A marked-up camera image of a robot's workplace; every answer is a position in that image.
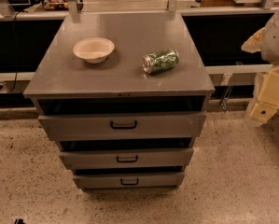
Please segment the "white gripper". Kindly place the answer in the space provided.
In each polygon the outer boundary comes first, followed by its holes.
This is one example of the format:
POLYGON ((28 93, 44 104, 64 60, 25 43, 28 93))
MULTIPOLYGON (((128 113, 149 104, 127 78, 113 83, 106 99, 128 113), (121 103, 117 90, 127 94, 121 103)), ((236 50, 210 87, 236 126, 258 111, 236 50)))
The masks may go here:
MULTIPOLYGON (((257 30, 241 46, 249 53, 261 51, 264 28, 257 30)), ((266 124, 279 109, 279 66, 258 75, 258 102, 252 100, 246 109, 244 121, 251 127, 266 124)))

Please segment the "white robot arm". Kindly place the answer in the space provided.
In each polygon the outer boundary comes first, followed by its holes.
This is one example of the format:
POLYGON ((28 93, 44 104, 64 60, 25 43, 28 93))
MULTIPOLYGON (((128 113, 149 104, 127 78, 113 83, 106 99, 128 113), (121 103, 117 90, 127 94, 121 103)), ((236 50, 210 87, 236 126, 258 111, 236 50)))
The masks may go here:
POLYGON ((242 44, 241 50, 259 51, 261 59, 272 65, 268 72, 257 73, 253 98, 244 117, 250 126, 259 127, 279 110, 279 8, 263 28, 242 44))

